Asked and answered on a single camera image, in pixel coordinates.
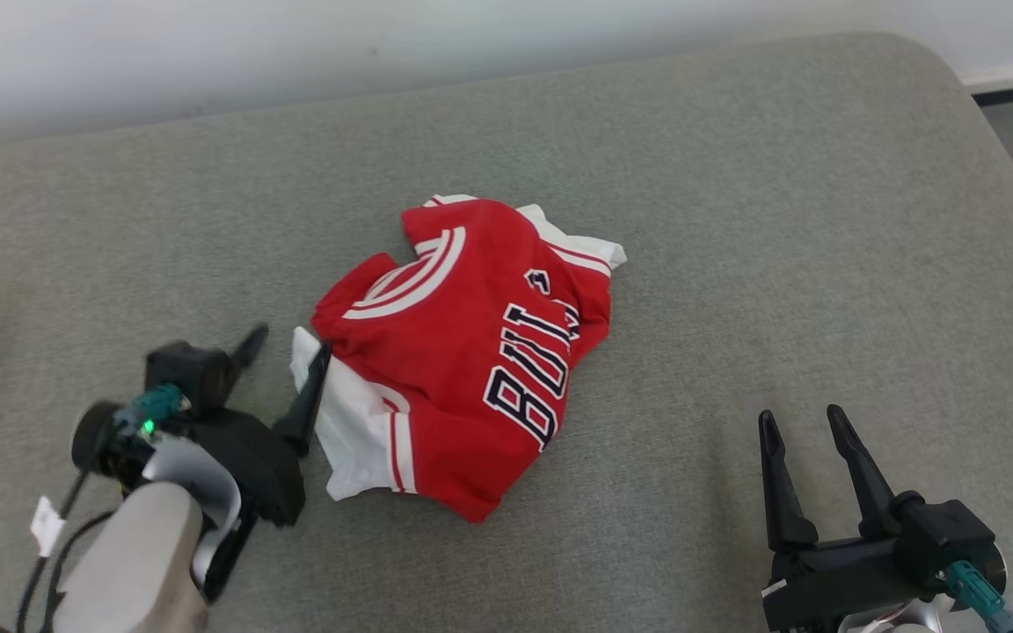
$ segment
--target white stripe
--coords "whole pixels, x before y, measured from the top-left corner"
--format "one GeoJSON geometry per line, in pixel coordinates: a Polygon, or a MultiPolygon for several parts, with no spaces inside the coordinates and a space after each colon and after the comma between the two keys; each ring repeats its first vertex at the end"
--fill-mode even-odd
{"type": "Polygon", "coordinates": [[[459,259],[459,255],[463,252],[463,240],[465,240],[467,232],[463,227],[455,228],[453,236],[451,236],[450,244],[448,244],[447,249],[440,248],[437,249],[437,254],[443,252],[443,261],[440,263],[439,267],[435,269],[433,275],[430,275],[424,280],[424,284],[418,285],[416,289],[411,291],[411,293],[406,294],[405,297],[401,297],[396,301],[378,305],[376,308],[369,308],[366,310],[355,310],[350,308],[342,315],[343,319],[374,319],[374,317],[385,317],[387,314],[396,314],[401,312],[411,305],[418,304],[425,297],[428,297],[433,291],[440,288],[440,284],[443,284],[448,273],[451,269],[455,267],[456,260],[459,259]]]}
{"type": "Polygon", "coordinates": [[[394,413],[396,424],[393,437],[397,440],[394,456],[397,456],[397,472],[401,473],[401,485],[405,492],[416,494],[416,477],[413,474],[413,437],[409,428],[409,413],[394,413]]]}
{"type": "Polygon", "coordinates": [[[393,405],[397,407],[398,412],[407,413],[411,411],[409,400],[405,400],[405,396],[401,396],[401,393],[397,390],[381,383],[370,383],[370,386],[371,388],[374,388],[374,391],[376,391],[383,399],[393,402],[393,405]]]}
{"type": "Polygon", "coordinates": [[[468,196],[467,193],[455,193],[455,195],[451,195],[451,196],[440,196],[440,195],[437,195],[437,196],[433,196],[433,200],[430,200],[428,202],[426,202],[426,204],[424,204],[424,206],[440,206],[440,205],[450,205],[450,204],[462,204],[463,202],[475,201],[475,200],[478,200],[478,197],[468,196]]]}
{"type": "Polygon", "coordinates": [[[570,255],[582,256],[582,257],[586,257],[586,259],[592,259],[594,261],[600,260],[600,261],[597,261],[597,263],[606,264],[606,265],[608,265],[608,269],[612,269],[611,262],[608,260],[607,256],[597,255],[597,253],[592,252],[589,249],[576,248],[575,244],[574,245],[565,245],[565,243],[563,243],[563,242],[560,242],[560,241],[557,241],[557,240],[547,240],[547,239],[543,239],[542,241],[544,241],[544,242],[546,242],[547,244],[550,244],[550,245],[555,245],[555,247],[557,247],[559,249],[562,249],[563,251],[568,251],[570,255]]]}
{"type": "Polygon", "coordinates": [[[366,293],[366,297],[364,297],[364,299],[371,300],[374,299],[374,297],[377,297],[379,293],[385,292],[386,286],[389,286],[390,282],[393,281],[393,278],[399,275],[402,269],[405,269],[404,265],[401,265],[401,267],[398,268],[390,269],[390,271],[386,272],[385,275],[378,278],[378,280],[374,282],[374,285],[370,287],[370,292],[366,293]]]}
{"type": "Polygon", "coordinates": [[[605,276],[612,276],[612,269],[609,269],[608,265],[604,265],[603,263],[600,263],[596,259],[587,259],[587,257],[583,256],[570,255],[570,253],[563,252],[558,249],[550,249],[550,250],[554,251],[557,256],[567,261],[567,263],[580,265],[580,267],[582,268],[595,269],[598,272],[603,272],[605,276]]]}
{"type": "Polygon", "coordinates": [[[389,420],[386,420],[386,422],[389,422],[390,432],[385,433],[385,469],[390,472],[390,490],[401,492],[402,486],[397,485],[397,473],[393,472],[393,452],[396,450],[394,442],[395,438],[397,438],[397,413],[389,413],[389,420]]]}
{"type": "Polygon", "coordinates": [[[433,250],[440,245],[440,237],[435,240],[424,240],[414,245],[413,250],[416,251],[417,255],[424,255],[426,251],[433,250]]]}
{"type": "Polygon", "coordinates": [[[538,229],[538,236],[543,241],[558,245],[558,247],[574,252],[576,255],[595,256],[597,259],[607,261],[609,265],[608,276],[612,276],[612,268],[626,263],[628,260],[628,257],[623,254],[622,245],[616,242],[598,239],[598,237],[566,236],[565,232],[546,220],[546,213],[538,205],[520,206],[515,211],[522,213],[523,217],[526,217],[527,220],[530,220],[531,224],[534,224],[534,227],[538,229]]]}
{"type": "MultiPolygon", "coordinates": [[[[448,242],[450,241],[450,236],[451,236],[451,231],[445,229],[445,231],[442,234],[440,234],[440,240],[442,240],[443,243],[448,244],[448,242]]],[[[430,256],[430,259],[427,259],[427,261],[424,261],[424,263],[421,264],[421,268],[417,270],[415,275],[407,278],[407,280],[405,280],[405,284],[401,284],[397,286],[397,288],[391,290],[390,292],[382,294],[379,297],[370,297],[370,299],[365,299],[363,301],[356,301],[354,304],[355,308],[369,308],[371,305],[378,305],[380,303],[389,301],[390,299],[393,299],[393,297],[397,297],[399,296],[399,294],[409,291],[409,289],[413,288],[413,286],[420,284],[421,280],[427,276],[427,273],[431,272],[434,265],[436,265],[437,261],[440,259],[440,256],[444,253],[444,251],[447,248],[448,248],[447,245],[445,245],[445,247],[437,249],[436,252],[434,252],[433,255],[430,256]]]]}

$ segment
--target red and white jersey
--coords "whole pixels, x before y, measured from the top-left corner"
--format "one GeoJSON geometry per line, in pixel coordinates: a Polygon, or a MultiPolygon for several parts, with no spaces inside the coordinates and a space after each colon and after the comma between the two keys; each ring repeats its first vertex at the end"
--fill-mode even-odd
{"type": "MultiPolygon", "coordinates": [[[[386,486],[482,522],[557,433],[626,257],[537,205],[434,196],[402,220],[418,259],[372,256],[312,319],[332,349],[316,422],[327,492],[386,486]]],[[[297,330],[297,385],[317,347],[297,330]]]]}

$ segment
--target teal connector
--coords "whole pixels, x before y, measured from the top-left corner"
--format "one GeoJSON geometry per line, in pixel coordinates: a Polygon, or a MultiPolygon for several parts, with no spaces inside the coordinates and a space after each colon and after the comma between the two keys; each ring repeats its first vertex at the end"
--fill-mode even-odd
{"type": "Polygon", "coordinates": [[[1013,613],[992,583],[968,561],[954,562],[944,570],[952,594],[984,620],[990,633],[1013,633],[1013,613]]]}
{"type": "MultiPolygon", "coordinates": [[[[182,408],[182,392],[172,384],[158,385],[156,388],[130,401],[112,414],[116,428],[124,436],[134,436],[140,432],[145,422],[154,420],[165,420],[166,417],[175,416],[182,408]]],[[[150,429],[148,436],[154,432],[150,429]]]]}

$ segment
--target gray sofa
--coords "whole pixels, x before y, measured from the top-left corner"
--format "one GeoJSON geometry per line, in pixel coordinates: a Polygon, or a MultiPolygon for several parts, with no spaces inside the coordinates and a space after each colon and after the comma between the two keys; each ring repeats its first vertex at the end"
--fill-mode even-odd
{"type": "MultiPolygon", "coordinates": [[[[335,503],[318,454],[210,630],[765,630],[757,412],[849,537],[830,402],[893,488],[997,531],[1013,605],[1013,164],[937,57],[845,33],[0,145],[0,622],[83,406],[134,396],[154,345],[264,320],[234,403],[274,419],[294,325],[371,253],[410,257],[398,213],[437,192],[627,249],[562,433],[478,526],[335,503]]],[[[72,524],[116,500],[91,481],[72,524]]]]}

